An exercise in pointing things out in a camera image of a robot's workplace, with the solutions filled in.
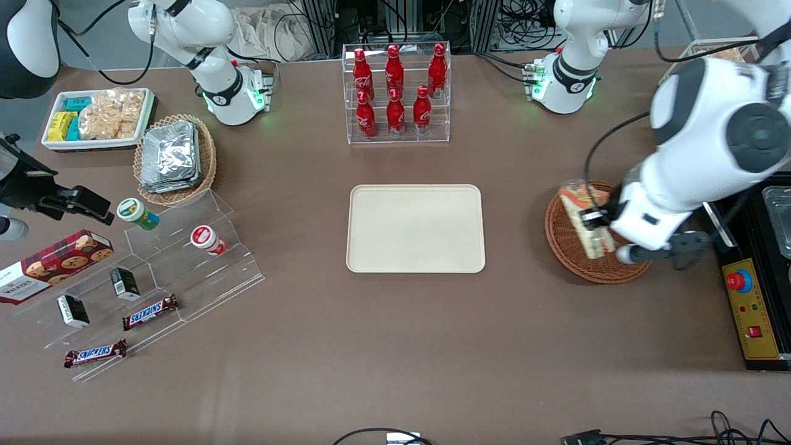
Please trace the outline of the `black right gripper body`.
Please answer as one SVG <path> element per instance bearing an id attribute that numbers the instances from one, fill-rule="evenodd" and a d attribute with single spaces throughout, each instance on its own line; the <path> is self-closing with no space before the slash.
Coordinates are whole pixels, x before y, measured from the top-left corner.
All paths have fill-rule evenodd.
<path id="1" fill-rule="evenodd" d="M 57 171 L 48 168 L 17 146 L 17 134 L 2 135 L 2 204 L 17 210 L 38 211 L 38 200 L 45 195 L 62 195 L 65 212 L 74 210 L 67 199 L 69 189 L 57 185 Z"/>

